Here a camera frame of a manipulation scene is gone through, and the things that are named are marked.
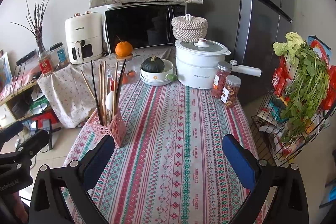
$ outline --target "refrigerator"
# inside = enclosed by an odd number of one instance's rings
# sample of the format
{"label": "refrigerator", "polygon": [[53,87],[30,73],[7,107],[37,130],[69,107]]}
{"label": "refrigerator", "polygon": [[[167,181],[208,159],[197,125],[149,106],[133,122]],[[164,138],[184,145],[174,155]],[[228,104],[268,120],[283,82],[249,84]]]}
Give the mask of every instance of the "refrigerator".
{"label": "refrigerator", "polygon": [[273,43],[286,42],[292,31],[294,0],[203,0],[188,4],[187,12],[208,20],[206,38],[225,45],[240,65],[260,68],[260,78],[236,74],[241,78],[238,98],[242,105],[264,95],[272,85],[279,57]]}

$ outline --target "striped tablecloth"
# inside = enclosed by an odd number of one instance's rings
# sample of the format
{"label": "striped tablecloth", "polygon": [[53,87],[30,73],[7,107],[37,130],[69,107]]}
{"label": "striped tablecloth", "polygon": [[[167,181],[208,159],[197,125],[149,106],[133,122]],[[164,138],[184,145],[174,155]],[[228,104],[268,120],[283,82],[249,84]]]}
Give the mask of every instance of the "striped tablecloth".
{"label": "striped tablecloth", "polygon": [[[222,137],[232,133],[256,156],[239,103],[230,110],[209,90],[179,81],[124,86],[122,116],[127,127],[96,187],[89,191],[110,223],[228,223],[247,196],[223,155]],[[68,157],[81,159],[102,138],[85,125]],[[67,190],[64,196],[81,223]],[[266,213],[263,207],[257,223]]]}

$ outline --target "screw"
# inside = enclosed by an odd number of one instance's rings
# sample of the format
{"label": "screw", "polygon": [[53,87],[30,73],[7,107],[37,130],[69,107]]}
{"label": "screw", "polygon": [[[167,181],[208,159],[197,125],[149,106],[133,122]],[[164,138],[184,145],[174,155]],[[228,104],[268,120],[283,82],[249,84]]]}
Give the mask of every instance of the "screw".
{"label": "screw", "polygon": [[48,168],[48,166],[46,166],[46,165],[42,165],[41,168],[40,168],[40,170],[41,170],[41,171],[46,171],[47,168]]}
{"label": "screw", "polygon": [[70,163],[70,166],[71,167],[76,167],[78,165],[78,160],[73,160],[71,163]]}
{"label": "screw", "polygon": [[268,162],[266,160],[262,159],[262,160],[259,161],[259,164],[261,166],[266,166],[268,164]]}
{"label": "screw", "polygon": [[291,168],[293,169],[293,170],[297,170],[297,165],[296,164],[291,164]]}

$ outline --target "wooden jar lid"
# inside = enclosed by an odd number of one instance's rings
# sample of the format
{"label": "wooden jar lid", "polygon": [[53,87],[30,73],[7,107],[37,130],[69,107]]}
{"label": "wooden jar lid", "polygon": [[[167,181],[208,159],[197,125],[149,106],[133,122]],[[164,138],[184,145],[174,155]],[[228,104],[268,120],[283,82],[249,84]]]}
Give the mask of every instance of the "wooden jar lid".
{"label": "wooden jar lid", "polygon": [[119,55],[115,55],[115,60],[117,61],[117,62],[124,62],[124,60],[126,60],[126,61],[129,61],[129,60],[131,60],[133,58],[133,54],[130,54],[130,55],[128,55],[128,56],[125,56],[125,57],[121,57],[121,56],[119,56]]}

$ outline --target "microwave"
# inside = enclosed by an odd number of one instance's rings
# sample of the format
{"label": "microwave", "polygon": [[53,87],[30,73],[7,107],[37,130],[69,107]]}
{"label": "microwave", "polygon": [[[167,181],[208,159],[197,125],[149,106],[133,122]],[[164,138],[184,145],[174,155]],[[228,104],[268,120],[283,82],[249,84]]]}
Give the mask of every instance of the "microwave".
{"label": "microwave", "polygon": [[185,11],[186,5],[172,3],[134,3],[106,10],[104,40],[109,54],[120,41],[128,41],[133,48],[173,44],[171,20],[185,16]]}

